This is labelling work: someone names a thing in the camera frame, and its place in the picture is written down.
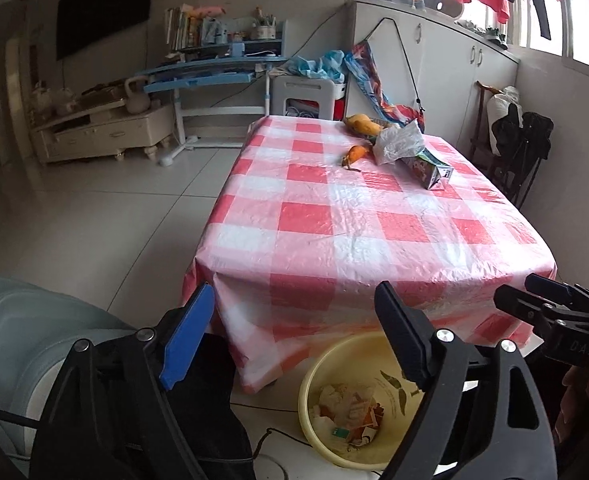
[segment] red and white tablecloth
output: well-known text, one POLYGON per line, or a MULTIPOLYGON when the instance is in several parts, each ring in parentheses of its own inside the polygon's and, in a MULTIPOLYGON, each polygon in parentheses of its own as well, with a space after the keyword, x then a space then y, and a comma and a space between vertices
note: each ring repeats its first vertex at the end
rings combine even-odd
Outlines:
POLYGON ((338 338, 380 328, 383 280, 476 344, 529 326, 493 306, 497 286, 523 286, 556 264, 539 234, 447 142, 428 148, 454 167, 425 190, 402 162, 340 166, 354 144, 342 123, 271 116, 234 164, 184 282, 214 286, 217 313, 244 388, 255 392, 338 338))

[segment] metal bolt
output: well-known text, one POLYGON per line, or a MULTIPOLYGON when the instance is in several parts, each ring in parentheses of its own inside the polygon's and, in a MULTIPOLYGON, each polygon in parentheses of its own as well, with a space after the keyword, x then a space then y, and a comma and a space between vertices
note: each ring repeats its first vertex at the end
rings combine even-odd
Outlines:
POLYGON ((442 328, 436 331, 436 338, 444 343, 449 343, 450 341, 454 341, 454 334, 449 330, 442 328))
POLYGON ((516 345, 510 339, 503 339, 501 341, 501 348, 506 352, 514 352, 516 350, 516 345))
POLYGON ((143 343, 152 341, 154 338, 154 330, 151 328, 142 328, 136 333, 136 338, 143 343))
POLYGON ((72 345, 75 352, 85 352, 88 348, 90 348, 90 341, 87 339, 79 339, 74 342, 72 345))

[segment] yellow trash can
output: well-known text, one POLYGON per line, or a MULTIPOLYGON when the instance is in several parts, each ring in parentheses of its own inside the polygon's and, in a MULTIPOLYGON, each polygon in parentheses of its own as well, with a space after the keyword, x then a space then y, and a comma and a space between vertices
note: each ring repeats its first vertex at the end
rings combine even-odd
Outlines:
POLYGON ((301 383, 299 421, 310 445, 330 462, 350 469, 382 470, 403 440, 422 398, 417 385, 403 378, 385 333, 369 332, 345 338, 319 356, 301 383), (373 386, 374 399, 384 410, 373 441, 349 448, 341 456, 319 440, 308 412, 318 404, 324 386, 338 383, 373 386))

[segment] cardboard box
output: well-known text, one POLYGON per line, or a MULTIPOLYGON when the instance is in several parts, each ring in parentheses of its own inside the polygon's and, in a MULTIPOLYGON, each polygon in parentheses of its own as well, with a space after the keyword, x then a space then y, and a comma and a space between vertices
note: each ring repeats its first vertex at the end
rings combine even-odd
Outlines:
POLYGON ((454 172, 452 166, 440 161, 427 148, 418 155, 406 156, 401 160, 426 189, 443 189, 454 172))

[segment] television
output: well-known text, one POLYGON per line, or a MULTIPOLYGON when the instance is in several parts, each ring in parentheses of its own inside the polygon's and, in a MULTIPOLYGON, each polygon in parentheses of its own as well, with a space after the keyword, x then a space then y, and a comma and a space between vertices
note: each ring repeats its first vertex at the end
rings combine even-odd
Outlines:
POLYGON ((146 22, 150 0, 59 0, 56 58, 63 59, 115 32, 146 22))

